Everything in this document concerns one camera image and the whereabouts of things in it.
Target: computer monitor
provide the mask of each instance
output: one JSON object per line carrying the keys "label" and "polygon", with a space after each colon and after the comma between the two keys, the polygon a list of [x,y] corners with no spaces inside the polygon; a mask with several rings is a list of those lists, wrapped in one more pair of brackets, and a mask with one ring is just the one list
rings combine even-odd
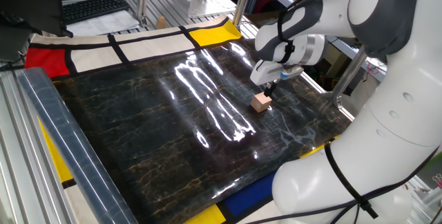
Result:
{"label": "computer monitor", "polygon": [[61,17],[61,0],[0,0],[0,10],[22,18],[37,30],[72,37]]}

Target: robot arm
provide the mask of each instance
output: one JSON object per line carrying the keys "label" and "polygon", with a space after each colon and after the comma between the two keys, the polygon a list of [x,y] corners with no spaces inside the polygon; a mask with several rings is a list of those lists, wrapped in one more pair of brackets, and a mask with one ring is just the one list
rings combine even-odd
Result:
{"label": "robot arm", "polygon": [[[387,55],[385,79],[329,146],[342,174],[361,196],[413,176],[441,144],[442,24],[437,16],[442,5],[431,2],[305,0],[282,20],[284,38],[293,40],[295,46],[289,57],[276,24],[261,28],[256,37],[262,62],[257,63],[251,79],[257,85],[284,79],[281,71],[287,67],[317,62],[325,46],[320,41],[323,35],[356,37],[370,57]],[[302,49],[303,44],[307,47],[308,37],[315,37],[310,44],[316,52],[311,54]],[[273,180],[273,199],[283,214],[297,214],[340,206],[354,197],[322,149],[279,168]],[[357,223],[403,223],[410,215],[411,196],[401,188],[369,202],[379,217],[373,219],[362,211]],[[339,211],[285,223],[330,223]],[[355,213],[356,208],[349,211],[342,223],[351,223]]]}
{"label": "robot arm", "polygon": [[286,56],[287,43],[278,37],[278,23],[263,26],[255,40],[262,61],[251,74],[256,85],[287,80],[302,73],[294,65],[314,65],[320,61],[327,42],[325,35],[354,37],[347,18],[349,0],[305,0],[282,20],[282,34],[293,40],[294,49]]}

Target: yellow rectangle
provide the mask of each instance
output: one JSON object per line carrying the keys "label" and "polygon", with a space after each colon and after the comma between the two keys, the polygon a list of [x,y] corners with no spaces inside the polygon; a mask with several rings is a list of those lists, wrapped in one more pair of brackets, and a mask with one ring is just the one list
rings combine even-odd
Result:
{"label": "yellow rectangle", "polygon": [[73,179],[68,167],[66,166],[66,164],[63,161],[63,158],[61,158],[60,153],[58,152],[54,143],[50,139],[48,132],[44,129],[44,126],[40,120],[39,120],[39,124],[41,127],[41,131],[43,132],[43,136],[46,141],[46,144],[48,145],[50,156],[52,157],[52,160],[54,161],[55,169],[57,169],[57,173],[58,173],[61,183],[66,182],[67,180]]}
{"label": "yellow rectangle", "polygon": [[226,221],[217,205],[204,210],[184,224],[221,224]]}
{"label": "yellow rectangle", "polygon": [[223,26],[194,30],[189,34],[201,47],[241,38],[241,33],[230,20]]}

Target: small cube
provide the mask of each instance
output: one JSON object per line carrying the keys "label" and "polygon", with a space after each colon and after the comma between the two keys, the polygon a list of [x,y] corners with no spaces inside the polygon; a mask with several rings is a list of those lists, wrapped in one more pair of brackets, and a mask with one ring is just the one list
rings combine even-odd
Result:
{"label": "small cube", "polygon": [[167,27],[166,18],[163,16],[158,17],[157,30],[161,30]]}
{"label": "small cube", "polygon": [[269,108],[270,104],[271,98],[264,95],[264,92],[255,95],[250,103],[250,105],[259,113]]}

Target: blue rectangle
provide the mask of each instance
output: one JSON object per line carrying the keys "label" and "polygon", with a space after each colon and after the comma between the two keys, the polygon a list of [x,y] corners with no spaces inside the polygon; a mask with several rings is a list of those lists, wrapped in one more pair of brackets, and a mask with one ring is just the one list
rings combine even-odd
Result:
{"label": "blue rectangle", "polygon": [[271,195],[271,184],[275,174],[276,172],[273,172],[226,198],[224,203],[230,212],[236,216],[264,197]]}

